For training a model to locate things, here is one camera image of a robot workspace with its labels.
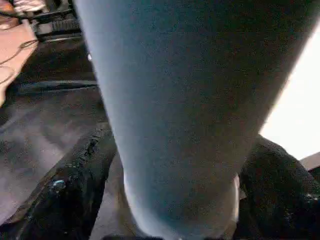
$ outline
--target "black cable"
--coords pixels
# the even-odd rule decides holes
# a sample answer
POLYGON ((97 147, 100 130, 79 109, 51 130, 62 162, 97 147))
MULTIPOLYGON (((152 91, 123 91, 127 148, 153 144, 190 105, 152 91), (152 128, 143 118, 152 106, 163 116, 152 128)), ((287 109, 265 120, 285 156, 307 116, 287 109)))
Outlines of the black cable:
POLYGON ((39 19, 45 19, 45 18, 51 18, 54 16, 60 16, 60 15, 67 15, 72 13, 72 9, 66 9, 63 11, 52 11, 52 12, 45 12, 45 13, 40 13, 35 16, 26 16, 26 15, 18 15, 15 13, 10 13, 7 11, 0 11, 0 15, 5 16, 5 17, 10 17, 10 18, 15 18, 15 19, 20 19, 20 20, 39 20, 39 19))
POLYGON ((18 50, 13 54, 11 57, 7 58, 6 60, 0 62, 0 66, 5 64, 6 62, 10 61, 11 59, 15 58, 23 49, 30 47, 32 44, 35 44, 38 40, 30 40, 20 44, 18 50))
POLYGON ((12 91, 16 96, 33 95, 43 93, 70 92, 88 88, 96 88, 95 80, 52 80, 38 81, 33 83, 19 83, 12 86, 12 91))

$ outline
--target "wire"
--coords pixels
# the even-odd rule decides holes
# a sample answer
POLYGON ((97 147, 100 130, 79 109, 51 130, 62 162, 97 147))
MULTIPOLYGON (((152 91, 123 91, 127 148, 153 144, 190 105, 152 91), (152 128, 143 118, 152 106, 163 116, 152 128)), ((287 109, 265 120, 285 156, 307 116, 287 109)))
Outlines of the wire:
POLYGON ((34 95, 43 93, 70 92, 75 90, 96 88, 95 80, 51 80, 33 83, 19 83, 11 86, 10 91, 16 96, 34 95))
POLYGON ((63 11, 52 11, 52 12, 45 12, 45 13, 40 13, 35 16, 26 16, 26 15, 18 15, 15 13, 10 13, 7 11, 0 11, 0 15, 5 16, 5 17, 10 17, 10 18, 15 18, 15 19, 20 19, 20 20, 39 20, 39 19, 44 19, 44 18, 51 18, 54 16, 59 16, 59 15, 66 15, 72 13, 72 9, 66 9, 63 11))
POLYGON ((20 46, 18 47, 18 50, 15 52, 15 54, 13 54, 11 57, 7 58, 4 61, 0 62, 0 66, 5 64, 6 62, 9 62, 11 59, 15 58, 23 49, 30 47, 31 45, 35 44, 36 42, 38 42, 38 40, 30 40, 30 41, 26 41, 20 44, 20 46))
POLYGON ((15 75, 15 70, 9 66, 0 66, 0 69, 8 69, 10 70, 9 76, 7 76, 4 80, 0 81, 0 85, 7 82, 13 75, 15 75))

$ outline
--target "cable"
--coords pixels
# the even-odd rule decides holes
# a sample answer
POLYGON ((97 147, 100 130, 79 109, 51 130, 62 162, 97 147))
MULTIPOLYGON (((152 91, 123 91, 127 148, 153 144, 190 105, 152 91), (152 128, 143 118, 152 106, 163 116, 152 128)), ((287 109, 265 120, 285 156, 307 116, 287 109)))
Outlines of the cable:
POLYGON ((0 66, 0 69, 8 69, 10 70, 9 76, 7 76, 4 80, 0 81, 0 85, 7 82, 13 75, 15 75, 15 70, 9 66, 0 66))
POLYGON ((34 95, 43 93, 59 93, 70 92, 75 90, 96 88, 97 82, 95 80, 52 80, 52 81, 38 81, 33 83, 19 83, 12 85, 10 92, 16 96, 34 95))
POLYGON ((15 18, 15 19, 20 19, 20 20, 39 20, 39 19, 44 19, 44 18, 51 18, 54 16, 59 16, 59 15, 66 15, 72 13, 72 9, 66 9, 63 11, 52 11, 52 12, 45 12, 45 13, 40 13, 35 16, 26 16, 26 15, 18 15, 15 13, 10 13, 7 11, 0 11, 0 15, 5 16, 5 17, 10 17, 10 18, 15 18))
POLYGON ((23 49, 30 47, 32 44, 35 44, 38 40, 30 40, 30 41, 26 41, 20 44, 20 46, 18 47, 18 50, 15 52, 15 54, 13 54, 11 57, 7 58, 4 61, 0 62, 0 66, 5 64, 6 62, 9 62, 11 59, 15 58, 23 49))

